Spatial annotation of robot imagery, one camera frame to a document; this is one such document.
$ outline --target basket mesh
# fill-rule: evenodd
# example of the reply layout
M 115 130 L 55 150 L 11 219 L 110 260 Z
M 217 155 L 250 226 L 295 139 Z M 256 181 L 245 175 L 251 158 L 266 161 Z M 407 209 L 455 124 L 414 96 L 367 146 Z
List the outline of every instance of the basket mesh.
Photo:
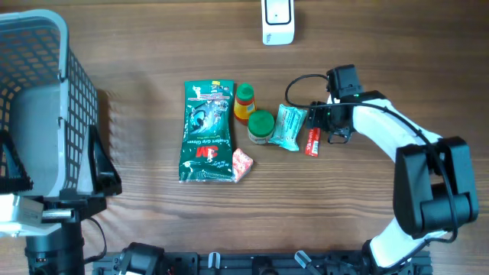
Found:
M 64 149 L 66 178 L 64 189 L 75 189 L 82 162 L 83 139 L 88 125 L 98 124 L 96 89 L 79 64 L 68 51 L 68 90 L 60 85 L 61 109 L 67 108 Z M 2 26 L 0 29 L 0 129 L 8 131 L 11 102 L 20 92 L 39 86 L 59 83 L 60 34 L 51 23 L 39 20 Z M 2 152 L 0 176 L 8 176 L 5 154 Z
M 83 152 L 83 138 L 88 125 L 98 124 L 99 106 L 97 91 L 71 50 L 68 57 L 70 110 L 66 122 L 68 170 L 65 188 L 76 188 Z

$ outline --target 3m logo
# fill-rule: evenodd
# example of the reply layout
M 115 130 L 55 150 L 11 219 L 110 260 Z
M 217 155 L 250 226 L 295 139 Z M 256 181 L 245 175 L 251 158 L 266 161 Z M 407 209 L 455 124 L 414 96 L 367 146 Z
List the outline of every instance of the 3m logo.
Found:
M 197 148 L 196 157 L 217 157 L 217 146 L 202 146 Z

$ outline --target small jar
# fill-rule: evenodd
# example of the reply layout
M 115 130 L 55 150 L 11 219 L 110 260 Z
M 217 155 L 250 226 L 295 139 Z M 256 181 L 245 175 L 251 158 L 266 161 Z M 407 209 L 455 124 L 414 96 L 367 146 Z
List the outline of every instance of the small jar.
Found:
M 248 120 L 248 137 L 256 144 L 266 144 L 274 133 L 275 120 L 267 111 L 256 111 Z
M 254 103 L 254 90 L 248 83 L 242 83 L 238 87 L 235 97 L 235 117 L 243 125 L 248 124 L 250 115 L 257 110 Z

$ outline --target white device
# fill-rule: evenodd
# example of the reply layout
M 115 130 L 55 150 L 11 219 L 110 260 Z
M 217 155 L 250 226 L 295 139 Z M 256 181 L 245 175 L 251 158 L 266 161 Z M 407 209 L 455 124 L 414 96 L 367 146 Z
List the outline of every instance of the white device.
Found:
M 285 45 L 293 41 L 293 0 L 261 0 L 263 44 Z

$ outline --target green jar lid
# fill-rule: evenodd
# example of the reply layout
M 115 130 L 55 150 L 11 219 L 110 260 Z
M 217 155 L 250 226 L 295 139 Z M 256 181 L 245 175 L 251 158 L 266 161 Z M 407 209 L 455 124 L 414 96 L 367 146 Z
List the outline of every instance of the green jar lid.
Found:
M 244 102 L 250 101 L 253 98 L 253 95 L 254 95 L 253 87 L 248 83 L 242 83 L 238 87 L 238 92 L 236 94 L 238 99 Z
M 256 111 L 248 119 L 248 130 L 258 138 L 264 138 L 274 131 L 275 120 L 267 111 Z

